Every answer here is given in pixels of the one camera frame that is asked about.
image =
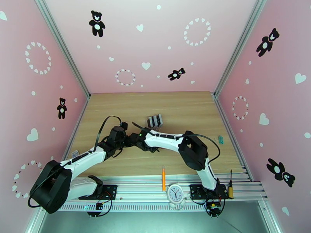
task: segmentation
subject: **wooden tabletop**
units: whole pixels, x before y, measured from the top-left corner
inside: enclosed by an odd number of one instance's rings
[[[229,173],[231,169],[233,172],[243,171],[210,92],[92,94],[70,153],[74,150],[83,153],[92,148],[102,122],[109,115],[127,122],[129,126],[126,133],[130,135],[140,132],[132,121],[145,127],[147,118],[159,113],[164,123],[160,132],[183,134],[190,130],[208,136],[217,143],[218,136],[223,136],[224,144],[219,144],[220,157],[211,162],[214,173]],[[109,135],[111,128],[116,125],[119,125],[119,121],[110,118],[101,132],[101,139]],[[209,158],[215,157],[218,151],[213,143],[200,139],[208,147]],[[163,165],[166,174],[196,174],[186,166],[179,153],[165,149],[151,153],[131,147],[125,148],[118,157],[89,168],[81,176],[160,175]]]

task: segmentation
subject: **small green block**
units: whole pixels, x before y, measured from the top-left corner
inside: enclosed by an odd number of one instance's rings
[[[222,136],[218,136],[218,142],[220,144],[224,144],[224,138]]]

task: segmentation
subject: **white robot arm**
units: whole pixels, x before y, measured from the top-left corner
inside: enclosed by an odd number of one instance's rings
[[[134,122],[133,124],[141,129],[139,134],[127,136],[125,131],[128,125],[121,122],[120,126],[115,126],[109,136],[100,143],[96,142],[88,152],[60,163],[54,160],[47,163],[30,191],[28,205],[33,207],[30,205],[32,198],[48,213],[54,213],[71,199],[81,196],[98,198],[103,193],[98,178],[89,176],[78,180],[76,177],[113,156],[117,150],[121,152],[122,148],[132,146],[153,153],[158,148],[179,153],[186,165],[197,171],[203,187],[210,191],[217,190],[219,182],[209,165],[207,146],[195,134],[190,131],[184,134],[165,134],[142,128]]]

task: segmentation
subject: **alarm clock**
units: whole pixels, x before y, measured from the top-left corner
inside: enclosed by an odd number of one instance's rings
[[[172,184],[166,192],[168,196],[169,206],[175,209],[177,206],[183,206],[186,202],[183,190],[180,185]]]

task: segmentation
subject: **pencil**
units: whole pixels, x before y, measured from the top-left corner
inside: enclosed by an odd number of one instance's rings
[[[165,191],[165,166],[162,166],[162,191]]]

